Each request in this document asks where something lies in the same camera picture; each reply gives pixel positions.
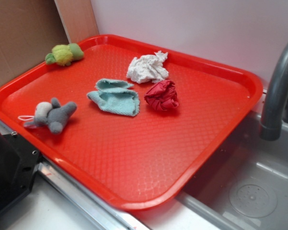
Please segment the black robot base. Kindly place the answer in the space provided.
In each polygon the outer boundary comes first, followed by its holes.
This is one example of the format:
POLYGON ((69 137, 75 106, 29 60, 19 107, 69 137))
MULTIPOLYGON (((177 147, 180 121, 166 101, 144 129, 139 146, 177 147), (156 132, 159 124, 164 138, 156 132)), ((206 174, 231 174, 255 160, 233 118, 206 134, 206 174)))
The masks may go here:
POLYGON ((0 133, 0 215, 30 194, 40 151, 17 133, 0 133))

